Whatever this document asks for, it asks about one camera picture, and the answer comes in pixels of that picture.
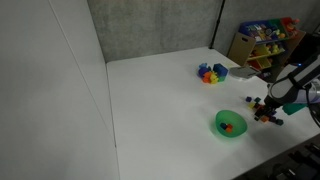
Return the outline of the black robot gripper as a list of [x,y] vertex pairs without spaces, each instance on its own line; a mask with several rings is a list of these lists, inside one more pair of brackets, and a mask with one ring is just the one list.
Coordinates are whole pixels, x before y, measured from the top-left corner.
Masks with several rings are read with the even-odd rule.
[[260,120],[263,116],[270,115],[273,111],[281,106],[281,103],[278,103],[271,96],[267,95],[264,99],[264,104],[259,106],[254,113],[254,119],[256,121]]

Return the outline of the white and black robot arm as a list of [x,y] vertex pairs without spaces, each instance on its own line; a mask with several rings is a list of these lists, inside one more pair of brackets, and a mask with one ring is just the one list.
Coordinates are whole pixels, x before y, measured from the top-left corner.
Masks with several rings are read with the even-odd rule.
[[265,105],[256,110],[255,120],[270,115],[285,104],[315,104],[319,93],[320,53],[313,53],[301,65],[287,65],[276,81],[268,84]]

